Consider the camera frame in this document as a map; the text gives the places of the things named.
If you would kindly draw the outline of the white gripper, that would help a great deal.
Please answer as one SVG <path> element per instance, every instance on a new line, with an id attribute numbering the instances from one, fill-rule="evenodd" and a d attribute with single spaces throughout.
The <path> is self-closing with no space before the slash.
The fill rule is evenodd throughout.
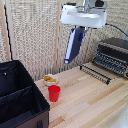
<path id="1" fill-rule="evenodd" d="M 91 5 L 88 12 L 79 11 L 76 6 L 64 5 L 61 15 L 61 23 L 82 27 L 103 28 L 107 19 L 107 4 L 102 7 Z M 84 32 L 80 33 L 79 41 L 82 41 Z"/>

